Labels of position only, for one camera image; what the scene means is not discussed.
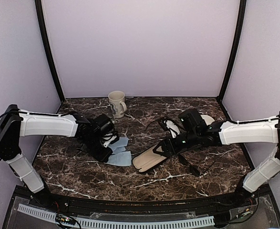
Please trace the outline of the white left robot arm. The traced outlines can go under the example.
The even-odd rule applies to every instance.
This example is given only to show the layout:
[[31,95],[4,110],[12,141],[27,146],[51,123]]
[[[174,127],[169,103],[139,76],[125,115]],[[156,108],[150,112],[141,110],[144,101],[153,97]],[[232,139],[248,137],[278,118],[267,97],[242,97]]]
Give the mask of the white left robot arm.
[[53,206],[54,196],[47,192],[47,185],[23,153],[20,139],[45,136],[75,138],[100,162],[108,161],[112,153],[109,146],[119,139],[112,120],[105,114],[87,118],[76,112],[37,113],[9,105],[0,115],[0,161],[11,167],[44,208]]

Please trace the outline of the light blue cleaning cloth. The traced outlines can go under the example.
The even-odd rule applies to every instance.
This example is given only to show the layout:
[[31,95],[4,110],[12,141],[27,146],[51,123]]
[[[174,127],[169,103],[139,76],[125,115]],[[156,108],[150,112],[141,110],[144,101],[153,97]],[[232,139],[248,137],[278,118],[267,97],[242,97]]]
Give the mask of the light blue cleaning cloth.
[[119,152],[109,156],[106,162],[112,166],[128,167],[132,164],[132,155],[130,151]]
[[113,144],[110,144],[109,147],[111,149],[126,147],[128,145],[129,138],[128,137],[120,137],[118,141]]

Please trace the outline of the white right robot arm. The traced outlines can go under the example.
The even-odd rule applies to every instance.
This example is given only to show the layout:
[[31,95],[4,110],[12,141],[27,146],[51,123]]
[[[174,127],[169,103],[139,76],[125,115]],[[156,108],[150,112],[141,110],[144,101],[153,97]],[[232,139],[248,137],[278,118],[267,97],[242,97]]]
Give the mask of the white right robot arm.
[[153,148],[155,154],[164,157],[177,155],[194,146],[222,146],[237,143],[273,143],[276,145],[272,153],[242,180],[242,184],[231,195],[230,202],[241,207],[262,184],[280,172],[280,112],[260,120],[250,121],[214,121],[207,124],[197,109],[182,112],[180,119],[184,132],[168,137]]

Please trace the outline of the black hard glasses case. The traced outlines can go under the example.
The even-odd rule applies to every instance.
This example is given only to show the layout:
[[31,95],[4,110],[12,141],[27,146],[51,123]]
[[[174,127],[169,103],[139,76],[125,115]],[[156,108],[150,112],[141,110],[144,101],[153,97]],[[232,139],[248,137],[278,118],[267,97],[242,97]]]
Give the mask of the black hard glasses case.
[[148,172],[160,163],[167,160],[167,157],[153,152],[155,147],[156,145],[133,159],[133,166],[138,170],[139,173]]

